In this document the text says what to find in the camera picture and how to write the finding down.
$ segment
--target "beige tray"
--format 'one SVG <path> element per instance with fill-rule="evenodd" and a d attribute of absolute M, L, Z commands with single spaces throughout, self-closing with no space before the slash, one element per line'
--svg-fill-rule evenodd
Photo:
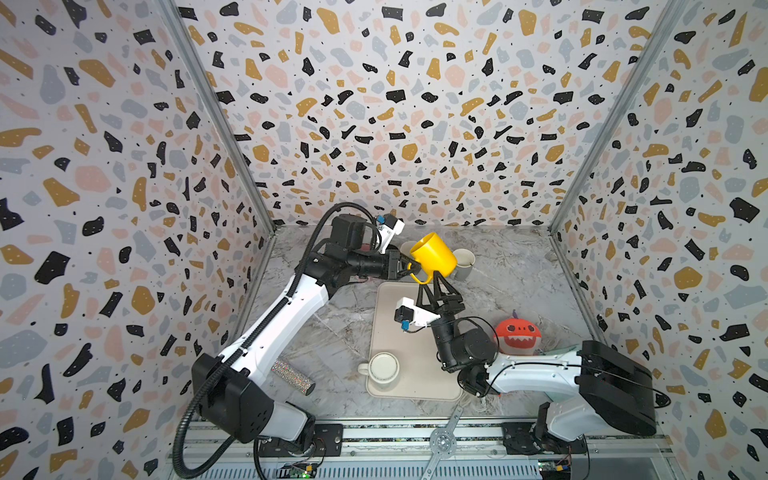
<path fill-rule="evenodd" d="M 384 282 L 379 286 L 369 358 L 380 352 L 392 353 L 400 363 L 400 375 L 397 385 L 388 392 L 377 389 L 369 377 L 366 377 L 366 389 L 377 397 L 455 402 L 462 395 L 456 383 L 458 372 L 440 369 L 432 332 L 424 329 L 419 333 L 404 333 L 394 320 L 397 301 L 404 296 L 415 300 L 418 293 L 419 286 L 415 283 Z"/>

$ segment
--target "white mug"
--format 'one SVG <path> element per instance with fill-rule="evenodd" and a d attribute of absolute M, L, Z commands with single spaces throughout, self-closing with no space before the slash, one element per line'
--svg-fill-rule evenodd
<path fill-rule="evenodd" d="M 382 391 L 391 390 L 397 384 L 400 374 L 400 362 L 397 357 L 388 352 L 377 353 L 368 363 L 357 366 L 360 375 L 369 376 Z"/>
<path fill-rule="evenodd" d="M 475 254 L 465 248 L 453 250 L 456 257 L 456 270 L 453 273 L 453 279 L 459 282 L 467 280 L 475 265 Z"/>

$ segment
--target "terrazzo pattern wall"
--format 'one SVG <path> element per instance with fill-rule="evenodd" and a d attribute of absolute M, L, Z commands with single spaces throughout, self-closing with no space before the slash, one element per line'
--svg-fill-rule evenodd
<path fill-rule="evenodd" d="M 662 0 L 179 0 L 277 224 L 549 223 Z"/>
<path fill-rule="evenodd" d="M 0 15 L 0 477 L 159 478 L 265 232 L 152 4 Z"/>
<path fill-rule="evenodd" d="M 768 2 L 691 2 L 557 238 L 688 478 L 768 475 Z"/>

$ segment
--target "yellow mug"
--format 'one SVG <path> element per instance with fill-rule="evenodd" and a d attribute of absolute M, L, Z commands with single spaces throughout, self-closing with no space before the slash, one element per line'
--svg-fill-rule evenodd
<path fill-rule="evenodd" d="M 456 268 L 456 257 L 453 255 L 453 252 L 445 245 L 442 238 L 438 237 L 437 233 L 434 232 L 428 234 L 413 246 L 411 257 L 421 264 L 422 270 L 427 272 L 427 280 L 425 282 L 420 281 L 416 278 L 416 275 L 411 273 L 413 279 L 422 285 L 432 281 L 435 271 L 447 277 Z"/>

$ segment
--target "red shark plush toy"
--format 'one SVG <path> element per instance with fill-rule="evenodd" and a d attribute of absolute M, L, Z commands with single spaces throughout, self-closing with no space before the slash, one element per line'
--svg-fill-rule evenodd
<path fill-rule="evenodd" d="M 533 323 L 511 318 L 496 327 L 499 350 L 505 355 L 533 355 L 541 343 L 541 330 Z"/>

